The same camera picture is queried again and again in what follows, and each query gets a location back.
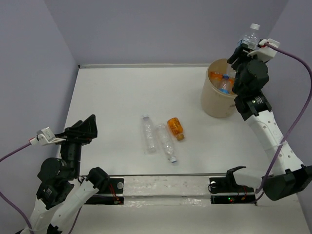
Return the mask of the clear bottle blue cap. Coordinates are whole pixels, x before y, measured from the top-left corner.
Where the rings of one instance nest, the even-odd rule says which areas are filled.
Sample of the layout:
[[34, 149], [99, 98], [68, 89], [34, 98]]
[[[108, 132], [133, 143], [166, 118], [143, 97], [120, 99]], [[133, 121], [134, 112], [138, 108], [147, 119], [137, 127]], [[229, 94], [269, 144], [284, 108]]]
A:
[[156, 126], [156, 133], [160, 142], [160, 145], [171, 163], [176, 163], [176, 155], [173, 141], [169, 135], [166, 125], [159, 124]]

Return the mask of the beige round bin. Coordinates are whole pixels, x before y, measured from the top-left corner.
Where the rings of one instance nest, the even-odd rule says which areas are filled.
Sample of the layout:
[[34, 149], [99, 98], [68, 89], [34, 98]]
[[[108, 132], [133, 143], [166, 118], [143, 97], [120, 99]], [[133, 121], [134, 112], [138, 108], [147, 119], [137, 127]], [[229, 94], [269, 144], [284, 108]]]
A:
[[212, 73], [223, 75], [227, 72], [227, 59], [215, 60], [206, 71], [206, 78], [201, 92], [201, 107], [205, 113], [215, 118], [226, 118], [232, 116], [236, 111], [234, 99], [236, 95], [226, 94], [220, 91], [211, 78]]

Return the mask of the blue label small bottle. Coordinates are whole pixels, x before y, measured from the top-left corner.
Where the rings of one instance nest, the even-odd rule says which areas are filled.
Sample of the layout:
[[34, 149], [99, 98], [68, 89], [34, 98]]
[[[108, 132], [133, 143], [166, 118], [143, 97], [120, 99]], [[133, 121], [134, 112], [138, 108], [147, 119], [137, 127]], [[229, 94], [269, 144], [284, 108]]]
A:
[[229, 75], [224, 74], [217, 88], [221, 92], [224, 92], [226, 94], [231, 94], [233, 84], [234, 84], [234, 79], [230, 77]]

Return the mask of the orange bottle white cap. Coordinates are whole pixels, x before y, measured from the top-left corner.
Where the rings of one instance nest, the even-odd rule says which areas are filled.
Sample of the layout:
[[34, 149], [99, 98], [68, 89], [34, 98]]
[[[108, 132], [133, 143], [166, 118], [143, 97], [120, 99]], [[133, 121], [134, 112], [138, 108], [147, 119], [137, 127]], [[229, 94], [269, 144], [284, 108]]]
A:
[[209, 78], [211, 81], [221, 81], [223, 78], [223, 74], [219, 72], [209, 72]]

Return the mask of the clear bottle without cap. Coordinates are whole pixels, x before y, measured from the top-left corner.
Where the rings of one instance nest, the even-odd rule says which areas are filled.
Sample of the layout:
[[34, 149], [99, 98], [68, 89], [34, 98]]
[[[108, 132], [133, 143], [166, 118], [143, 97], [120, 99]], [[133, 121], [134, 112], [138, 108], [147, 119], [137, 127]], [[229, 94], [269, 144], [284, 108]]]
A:
[[141, 125], [147, 152], [153, 154], [156, 152], [156, 138], [154, 136], [153, 122], [148, 115], [143, 115], [141, 118]]

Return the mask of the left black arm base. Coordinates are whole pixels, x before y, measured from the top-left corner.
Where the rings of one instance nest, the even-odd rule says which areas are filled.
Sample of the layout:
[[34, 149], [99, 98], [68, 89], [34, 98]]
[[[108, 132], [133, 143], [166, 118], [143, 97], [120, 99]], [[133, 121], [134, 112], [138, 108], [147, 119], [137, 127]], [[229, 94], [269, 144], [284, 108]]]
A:
[[108, 186], [101, 189], [95, 195], [92, 195], [85, 204], [86, 205], [123, 205], [124, 204], [124, 178], [112, 177]]

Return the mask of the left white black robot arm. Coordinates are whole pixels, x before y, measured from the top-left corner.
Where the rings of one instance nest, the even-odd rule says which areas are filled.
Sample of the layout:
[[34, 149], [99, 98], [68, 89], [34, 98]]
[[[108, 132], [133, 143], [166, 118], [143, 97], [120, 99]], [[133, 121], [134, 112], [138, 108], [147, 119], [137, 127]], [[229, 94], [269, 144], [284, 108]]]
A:
[[37, 175], [41, 184], [36, 193], [34, 210], [21, 234], [60, 234], [65, 223], [84, 203], [97, 192], [104, 192], [109, 185], [109, 175], [100, 167], [92, 168], [80, 187], [71, 183], [80, 175], [81, 149], [97, 138], [96, 116], [79, 120], [60, 134], [50, 128], [37, 132], [30, 140], [31, 145], [60, 145], [60, 157], [46, 159]]

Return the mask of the short orange bottle orange cap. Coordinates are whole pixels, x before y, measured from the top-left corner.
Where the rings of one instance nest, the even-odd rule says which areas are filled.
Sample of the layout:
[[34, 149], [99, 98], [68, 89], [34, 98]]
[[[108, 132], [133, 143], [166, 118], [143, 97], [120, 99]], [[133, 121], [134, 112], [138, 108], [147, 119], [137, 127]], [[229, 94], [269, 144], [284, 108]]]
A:
[[173, 136], [178, 140], [184, 140], [183, 127], [178, 118], [174, 117], [167, 121], [167, 125]]

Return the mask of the green label water bottle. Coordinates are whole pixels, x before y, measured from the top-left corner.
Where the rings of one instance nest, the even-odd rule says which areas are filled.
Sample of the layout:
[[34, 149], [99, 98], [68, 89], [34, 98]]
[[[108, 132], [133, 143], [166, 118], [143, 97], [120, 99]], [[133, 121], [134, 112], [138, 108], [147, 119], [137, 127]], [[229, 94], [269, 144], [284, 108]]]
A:
[[255, 50], [259, 42], [259, 29], [259, 24], [252, 23], [249, 30], [238, 41], [237, 47], [239, 47], [241, 44], [246, 44], [249, 49]]

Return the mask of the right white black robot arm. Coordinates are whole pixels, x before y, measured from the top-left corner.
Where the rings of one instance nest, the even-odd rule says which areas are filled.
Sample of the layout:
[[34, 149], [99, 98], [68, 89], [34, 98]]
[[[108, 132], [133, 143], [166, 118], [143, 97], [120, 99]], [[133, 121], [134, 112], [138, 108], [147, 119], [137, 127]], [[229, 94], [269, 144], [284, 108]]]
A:
[[271, 162], [265, 173], [245, 166], [229, 169], [224, 185], [229, 191], [236, 191], [241, 186], [251, 187], [272, 201], [301, 192], [312, 180], [311, 166], [304, 165], [287, 142], [306, 110], [311, 95], [289, 130], [282, 134], [274, 119], [272, 107], [262, 92], [269, 81], [266, 63], [277, 52], [281, 52], [278, 45], [267, 40], [261, 43], [258, 50], [241, 44], [227, 60], [236, 71], [233, 85], [235, 106]]

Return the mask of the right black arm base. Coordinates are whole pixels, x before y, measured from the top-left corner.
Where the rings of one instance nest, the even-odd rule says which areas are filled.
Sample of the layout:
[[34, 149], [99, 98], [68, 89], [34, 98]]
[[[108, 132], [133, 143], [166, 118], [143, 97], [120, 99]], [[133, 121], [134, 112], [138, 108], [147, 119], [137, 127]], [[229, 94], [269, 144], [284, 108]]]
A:
[[207, 189], [211, 194], [211, 204], [257, 204], [254, 189], [234, 181], [234, 172], [242, 169], [245, 166], [229, 169], [224, 177], [209, 178]]

